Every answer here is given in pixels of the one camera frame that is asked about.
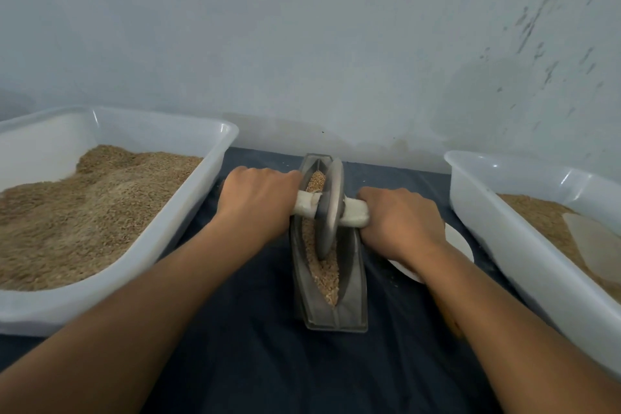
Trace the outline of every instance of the grain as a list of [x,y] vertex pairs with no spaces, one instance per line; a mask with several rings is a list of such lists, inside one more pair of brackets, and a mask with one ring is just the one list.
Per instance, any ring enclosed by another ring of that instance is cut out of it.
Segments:
[[587,267],[571,232],[563,220],[564,213],[575,213],[567,206],[555,202],[538,200],[526,195],[499,195],[521,217],[538,230],[570,261],[598,284],[612,298],[621,303],[621,285],[595,275]]
[[[325,175],[318,170],[310,176],[306,191],[321,191],[325,183]],[[302,240],[306,248],[306,258],[310,273],[317,288],[332,307],[338,302],[338,262],[337,243],[332,244],[325,260],[320,261],[315,252],[315,220],[302,218]]]
[[110,266],[200,161],[97,146],[67,179],[5,190],[0,194],[0,289],[58,288]]

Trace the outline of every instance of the handle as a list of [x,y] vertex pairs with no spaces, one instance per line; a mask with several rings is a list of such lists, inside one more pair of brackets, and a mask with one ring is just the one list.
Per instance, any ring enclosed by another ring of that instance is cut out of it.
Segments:
[[[320,197],[320,191],[315,193],[304,190],[298,191],[298,199],[292,214],[314,219]],[[339,226],[364,228],[369,224],[369,207],[366,205],[366,202],[356,200],[355,198],[345,198],[344,201],[345,210],[343,211],[343,216],[338,221]]]

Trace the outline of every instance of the white plastic tub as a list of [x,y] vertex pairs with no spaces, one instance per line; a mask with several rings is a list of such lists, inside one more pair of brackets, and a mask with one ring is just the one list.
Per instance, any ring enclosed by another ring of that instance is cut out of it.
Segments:
[[127,252],[81,282],[53,290],[0,290],[0,332],[45,336],[148,269],[180,237],[239,130],[220,120],[120,108],[55,108],[0,122],[0,191],[60,180],[98,144],[204,158]]
[[450,151],[451,205],[525,301],[621,377],[621,305],[497,193],[550,200],[621,234],[621,186],[536,159]]

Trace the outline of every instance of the blue cloth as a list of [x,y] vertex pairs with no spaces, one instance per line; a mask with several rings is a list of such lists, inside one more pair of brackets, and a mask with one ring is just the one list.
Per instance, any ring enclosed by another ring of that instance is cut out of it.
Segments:
[[[231,148],[220,177],[239,165],[285,172],[301,160]],[[477,265],[513,292],[451,211],[449,175],[346,162],[346,194],[355,196],[365,185],[405,187],[435,200],[442,218],[472,247]],[[180,244],[211,220],[216,206],[211,193]],[[373,253],[365,251],[364,259],[368,332],[313,332],[294,317],[288,238],[266,246],[206,301],[144,412],[500,412],[474,353],[448,331],[426,287]],[[0,369],[39,341],[0,336]]]

